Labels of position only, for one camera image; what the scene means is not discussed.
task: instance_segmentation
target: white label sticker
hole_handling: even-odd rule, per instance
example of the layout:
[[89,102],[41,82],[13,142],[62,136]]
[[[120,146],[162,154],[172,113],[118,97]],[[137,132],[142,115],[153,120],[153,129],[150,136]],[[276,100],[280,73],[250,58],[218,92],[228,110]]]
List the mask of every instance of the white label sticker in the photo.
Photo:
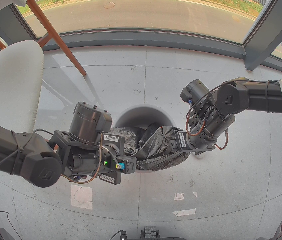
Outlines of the white label sticker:
[[105,176],[105,175],[103,175],[103,174],[100,175],[100,178],[101,178],[101,179],[104,179],[104,180],[107,181],[107,182],[112,182],[112,183],[114,183],[114,178],[110,178],[110,177]]
[[119,137],[117,136],[104,135],[103,139],[111,142],[119,142]]
[[181,145],[183,148],[186,148],[186,144],[185,144],[185,139],[184,139],[184,135],[182,132],[179,132],[179,136],[180,136],[180,141],[181,141]]

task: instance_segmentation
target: barcode label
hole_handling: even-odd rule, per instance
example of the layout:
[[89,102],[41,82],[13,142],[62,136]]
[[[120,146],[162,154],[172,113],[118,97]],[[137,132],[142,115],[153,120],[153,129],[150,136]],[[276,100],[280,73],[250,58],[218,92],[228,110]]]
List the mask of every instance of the barcode label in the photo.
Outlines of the barcode label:
[[110,135],[104,135],[103,139],[105,141],[111,141],[111,142],[119,142],[119,137],[117,136],[110,136]]

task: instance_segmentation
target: white chair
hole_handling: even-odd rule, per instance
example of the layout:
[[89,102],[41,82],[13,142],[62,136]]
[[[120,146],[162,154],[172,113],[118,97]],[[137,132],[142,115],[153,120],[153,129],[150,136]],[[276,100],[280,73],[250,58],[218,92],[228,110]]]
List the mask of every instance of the white chair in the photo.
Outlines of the white chair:
[[[0,0],[25,6],[26,0]],[[44,55],[35,41],[22,41],[0,51],[0,126],[16,133],[33,131],[43,77]]]

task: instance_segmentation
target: robotic arm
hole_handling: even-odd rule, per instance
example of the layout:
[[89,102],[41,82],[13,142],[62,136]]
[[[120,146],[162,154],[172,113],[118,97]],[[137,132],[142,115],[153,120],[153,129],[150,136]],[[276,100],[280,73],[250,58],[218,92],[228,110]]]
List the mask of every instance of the robotic arm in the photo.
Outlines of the robotic arm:
[[[236,78],[209,91],[194,80],[180,97],[190,104],[190,110],[186,131],[179,131],[170,143],[172,151],[215,149],[218,137],[235,122],[234,115],[244,110],[282,113],[282,81]],[[124,137],[106,134],[111,124],[106,110],[79,102],[70,130],[56,130],[49,142],[35,132],[15,134],[0,127],[0,170],[39,187],[53,185],[60,175],[77,183],[85,175],[99,175],[101,180],[119,184],[122,173],[135,172],[136,159],[124,155]]]

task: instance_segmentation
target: plastic bag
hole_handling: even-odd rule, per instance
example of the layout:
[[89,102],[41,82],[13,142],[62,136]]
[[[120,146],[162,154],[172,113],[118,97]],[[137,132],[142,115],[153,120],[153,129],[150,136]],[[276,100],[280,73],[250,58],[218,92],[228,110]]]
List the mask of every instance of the plastic bag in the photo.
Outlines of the plastic bag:
[[136,168],[139,170],[163,170],[185,161],[190,153],[171,152],[169,148],[170,140],[175,140],[176,133],[181,129],[172,126],[157,127],[158,125],[151,124],[145,131],[141,128],[120,127],[111,128],[110,132],[126,138],[125,155],[136,158]]

